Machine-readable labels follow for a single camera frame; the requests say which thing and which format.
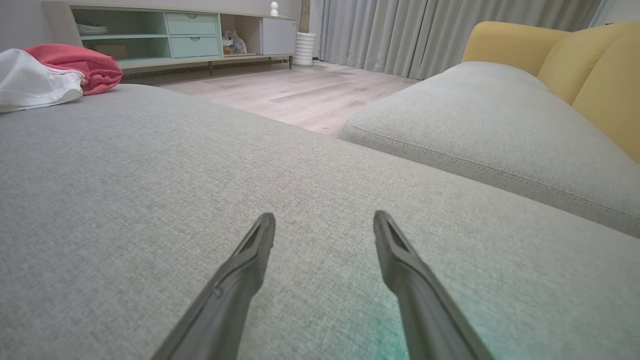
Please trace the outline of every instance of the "wooden floor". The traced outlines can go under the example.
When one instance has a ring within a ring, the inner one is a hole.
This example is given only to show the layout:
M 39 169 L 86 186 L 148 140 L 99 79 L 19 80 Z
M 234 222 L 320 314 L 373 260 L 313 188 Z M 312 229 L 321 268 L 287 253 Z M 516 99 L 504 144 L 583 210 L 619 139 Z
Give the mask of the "wooden floor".
M 312 67 L 259 65 L 140 78 L 160 86 L 249 111 L 329 136 L 370 102 L 417 80 L 315 61 Z

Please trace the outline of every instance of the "red blanket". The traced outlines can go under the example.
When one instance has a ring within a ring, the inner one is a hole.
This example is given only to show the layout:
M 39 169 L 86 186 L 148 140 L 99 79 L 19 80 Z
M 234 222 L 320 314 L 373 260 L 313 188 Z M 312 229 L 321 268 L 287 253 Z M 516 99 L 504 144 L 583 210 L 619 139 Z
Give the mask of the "red blanket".
M 82 90 L 85 95 L 105 92 L 122 79 L 116 61 L 105 54 L 67 44 L 42 44 L 25 51 L 36 60 L 55 69 L 76 69 L 84 74 Z

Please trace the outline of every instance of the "white cabinet door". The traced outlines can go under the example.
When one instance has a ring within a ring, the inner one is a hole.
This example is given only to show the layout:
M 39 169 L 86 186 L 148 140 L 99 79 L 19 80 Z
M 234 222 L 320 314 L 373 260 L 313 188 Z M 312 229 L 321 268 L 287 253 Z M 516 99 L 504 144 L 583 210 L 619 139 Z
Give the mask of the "white cabinet door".
M 294 54 L 297 32 L 295 20 L 262 18 L 262 54 Z

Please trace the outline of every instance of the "white wall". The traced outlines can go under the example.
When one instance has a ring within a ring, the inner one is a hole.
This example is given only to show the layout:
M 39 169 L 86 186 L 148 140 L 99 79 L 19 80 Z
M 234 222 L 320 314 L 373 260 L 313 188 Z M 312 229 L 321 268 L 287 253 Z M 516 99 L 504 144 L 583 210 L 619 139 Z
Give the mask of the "white wall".
M 640 0 L 608 0 L 596 26 L 623 21 L 640 21 Z
M 84 3 L 139 4 L 268 14 L 272 0 L 76 0 Z M 301 0 L 278 1 L 280 15 L 298 20 Z M 42 11 L 42 0 L 0 0 L 0 50 L 52 42 L 51 29 Z

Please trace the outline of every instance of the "curtain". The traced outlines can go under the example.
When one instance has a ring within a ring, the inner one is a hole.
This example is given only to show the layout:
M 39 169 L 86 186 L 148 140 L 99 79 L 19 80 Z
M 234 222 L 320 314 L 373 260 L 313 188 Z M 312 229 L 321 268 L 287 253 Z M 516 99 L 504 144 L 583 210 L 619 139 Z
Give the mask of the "curtain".
M 600 0 L 324 0 L 320 60 L 426 79 L 462 59 L 486 20 L 577 31 Z

